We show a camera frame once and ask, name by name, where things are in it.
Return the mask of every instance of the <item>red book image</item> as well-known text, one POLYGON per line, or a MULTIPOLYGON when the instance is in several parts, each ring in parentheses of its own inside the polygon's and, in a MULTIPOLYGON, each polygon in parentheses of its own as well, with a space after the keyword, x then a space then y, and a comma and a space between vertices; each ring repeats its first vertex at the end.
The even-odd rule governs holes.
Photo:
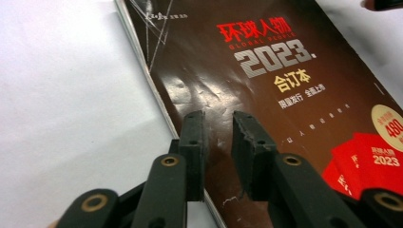
POLYGON ((322 173, 322 178, 337 192, 355 198, 350 190, 350 185, 346 181, 345 176, 337 169, 335 160, 330 161, 329 165, 322 173))
POLYGON ((358 155, 354 141, 347 141, 332 150, 333 161, 345 180, 350 183, 352 197, 359 199, 362 191, 359 178, 358 155))
POLYGON ((403 152, 394 149, 375 134, 355 133, 354 141, 362 187, 380 187, 402 195, 403 152))

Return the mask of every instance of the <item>magazine cover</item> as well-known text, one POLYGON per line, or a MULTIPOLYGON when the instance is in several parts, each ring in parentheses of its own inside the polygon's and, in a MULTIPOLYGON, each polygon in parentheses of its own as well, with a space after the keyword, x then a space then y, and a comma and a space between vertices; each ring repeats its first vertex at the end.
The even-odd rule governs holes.
POLYGON ((117 5, 174 136, 187 113, 205 113, 206 201, 219 226, 272 227, 267 203, 240 188, 230 155, 235 110, 255 116, 279 152, 307 159, 336 191, 403 194, 385 179, 402 178, 403 111, 316 1, 117 5))

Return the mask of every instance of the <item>metal ring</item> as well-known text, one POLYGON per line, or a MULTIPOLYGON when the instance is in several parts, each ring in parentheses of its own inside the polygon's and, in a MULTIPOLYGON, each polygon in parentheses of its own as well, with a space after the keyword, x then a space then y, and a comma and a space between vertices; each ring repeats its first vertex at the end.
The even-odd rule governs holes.
POLYGON ((377 193, 374 195, 375 200, 382 206, 391 209, 393 211, 403 211, 403 201, 394 195, 389 193, 377 193))
POLYGON ((175 166, 179 163, 179 159, 175 157, 166 157, 161 160, 161 164, 166 167, 175 166))
POLYGON ((282 161, 285 162, 286 164, 294 165, 294 166, 298 166, 298 165, 302 164, 302 161, 300 159, 298 159, 298 158, 296 158, 294 156, 291 156, 291 155, 285 156, 282 159, 282 161))
POLYGON ((103 194, 95 194, 87 198, 81 205, 81 209, 85 212, 94 212, 103 208, 107 203, 107 196, 103 194), (95 205, 91 205, 93 200, 99 200, 95 205))

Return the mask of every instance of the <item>brown magazine cover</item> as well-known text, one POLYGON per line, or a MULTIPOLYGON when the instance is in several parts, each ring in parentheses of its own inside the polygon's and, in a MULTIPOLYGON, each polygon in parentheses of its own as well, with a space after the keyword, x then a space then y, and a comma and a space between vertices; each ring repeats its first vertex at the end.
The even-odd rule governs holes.
POLYGON ((230 156, 235 110, 255 116, 279 152, 303 156, 319 174, 357 132, 403 150, 401 108, 316 1, 117 3, 174 134, 184 115, 205 113, 205 189, 227 227, 272 227, 267 203, 240 188, 230 156), (386 117, 394 134, 378 130, 386 117))

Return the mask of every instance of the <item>white surface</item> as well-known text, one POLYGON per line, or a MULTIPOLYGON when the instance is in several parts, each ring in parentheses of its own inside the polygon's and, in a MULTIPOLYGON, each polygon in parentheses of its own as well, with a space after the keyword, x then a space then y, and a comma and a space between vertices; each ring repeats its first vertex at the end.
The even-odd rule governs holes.
MULTIPOLYGON (((403 105, 403 9, 317 0, 403 105)), ((0 6, 0 226, 46 227, 94 188, 145 181, 171 134, 112 0, 0 6)), ((214 227, 203 204, 189 227, 214 227)))

